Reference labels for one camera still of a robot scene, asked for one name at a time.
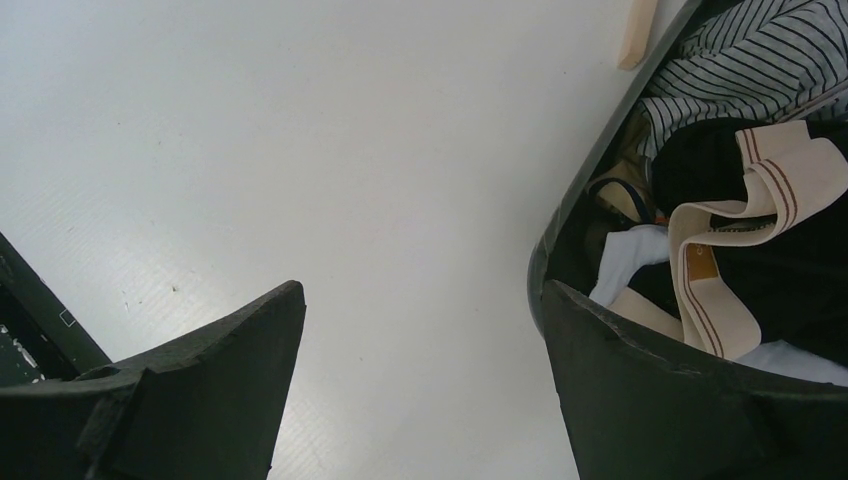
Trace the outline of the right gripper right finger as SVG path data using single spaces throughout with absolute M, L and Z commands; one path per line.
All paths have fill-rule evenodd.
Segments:
M 557 281 L 541 296 L 583 479 L 843 479 L 847 391 L 726 361 Z

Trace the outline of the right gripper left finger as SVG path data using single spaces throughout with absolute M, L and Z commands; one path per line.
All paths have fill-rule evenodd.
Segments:
M 5 479 L 264 479 L 302 338 L 288 281 L 73 380 L 1 391 Z

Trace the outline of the black underwear beige waistband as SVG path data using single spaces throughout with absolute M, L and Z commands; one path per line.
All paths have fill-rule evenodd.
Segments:
M 847 362 L 847 126 L 705 120 L 651 166 L 680 341 L 735 361 L 783 340 Z

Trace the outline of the grey striped underwear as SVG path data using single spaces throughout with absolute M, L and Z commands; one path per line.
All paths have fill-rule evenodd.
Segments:
M 647 158 L 701 120 L 846 119 L 846 2 L 737 4 L 682 40 L 636 109 L 651 125 Z

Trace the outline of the white underwear black trim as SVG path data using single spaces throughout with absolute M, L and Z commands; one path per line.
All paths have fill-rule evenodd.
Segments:
M 637 226 L 605 235 L 598 276 L 589 298 L 635 323 L 675 340 L 683 338 L 671 291 L 667 229 Z M 785 377 L 847 385 L 847 368 L 783 340 L 762 344 L 738 364 Z

